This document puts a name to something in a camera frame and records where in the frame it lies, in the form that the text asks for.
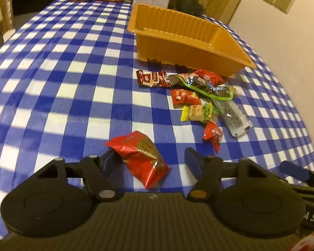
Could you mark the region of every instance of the orange tray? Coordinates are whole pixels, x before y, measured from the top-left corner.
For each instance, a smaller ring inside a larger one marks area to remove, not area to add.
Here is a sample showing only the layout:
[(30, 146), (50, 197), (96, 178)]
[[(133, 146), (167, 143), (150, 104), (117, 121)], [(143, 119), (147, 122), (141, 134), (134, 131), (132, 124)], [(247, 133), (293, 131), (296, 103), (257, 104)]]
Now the orange tray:
[(220, 25), (182, 12), (135, 3), (128, 31), (136, 34), (138, 58), (184, 65), (230, 76), (256, 68)]

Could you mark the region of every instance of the red snack packet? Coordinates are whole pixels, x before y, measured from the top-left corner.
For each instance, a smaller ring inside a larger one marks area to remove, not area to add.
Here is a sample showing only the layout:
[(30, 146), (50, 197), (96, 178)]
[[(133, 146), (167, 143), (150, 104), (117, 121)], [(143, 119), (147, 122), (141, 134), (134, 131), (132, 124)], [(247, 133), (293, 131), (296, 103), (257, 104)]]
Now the red snack packet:
[(225, 83), (223, 78), (219, 76), (217, 73), (212, 73), (202, 69), (196, 70), (194, 73), (199, 75), (199, 77), (205, 79), (206, 81), (211, 82), (214, 87)]
[(106, 142), (123, 159), (131, 174), (142, 182), (146, 189), (156, 184), (170, 169), (151, 139), (134, 131)]
[(166, 75), (165, 70), (161, 70), (159, 72), (148, 72), (138, 70), (136, 71), (137, 75), (137, 83), (139, 85), (152, 87), (171, 87), (170, 80)]
[(203, 133), (203, 139), (211, 141), (216, 153), (219, 153), (222, 136), (223, 132), (221, 129), (212, 121), (207, 121), (207, 125)]
[(190, 92), (183, 89), (171, 90), (172, 102), (174, 105), (201, 105), (201, 100), (196, 92)]

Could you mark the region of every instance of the table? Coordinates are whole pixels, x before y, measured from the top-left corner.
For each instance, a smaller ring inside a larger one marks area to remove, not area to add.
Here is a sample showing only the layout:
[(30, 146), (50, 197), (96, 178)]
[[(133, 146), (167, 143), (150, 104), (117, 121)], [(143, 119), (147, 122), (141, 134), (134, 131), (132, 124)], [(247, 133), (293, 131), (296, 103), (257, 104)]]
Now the table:
[[(135, 37), (126, 30), (130, 12), (126, 3), (58, 0), (0, 49), (0, 204), (52, 159), (76, 162), (102, 155), (104, 142), (134, 130), (151, 138), (171, 168), (152, 191), (189, 192), (195, 179), (184, 164), (186, 147), (216, 155), (203, 142), (200, 123), (180, 121), (169, 89), (137, 85), (138, 69), (176, 73), (185, 68), (136, 59)], [(233, 138), (220, 120), (224, 136), (218, 156), (229, 162), (249, 157), (273, 172), (284, 160), (314, 170), (305, 125), (277, 78), (227, 25), (206, 19), (223, 25), (257, 65), (229, 80), (239, 94), (235, 102), (254, 127)], [(109, 180), (117, 189), (144, 191), (124, 166)], [(0, 217), (0, 237), (6, 233)]]

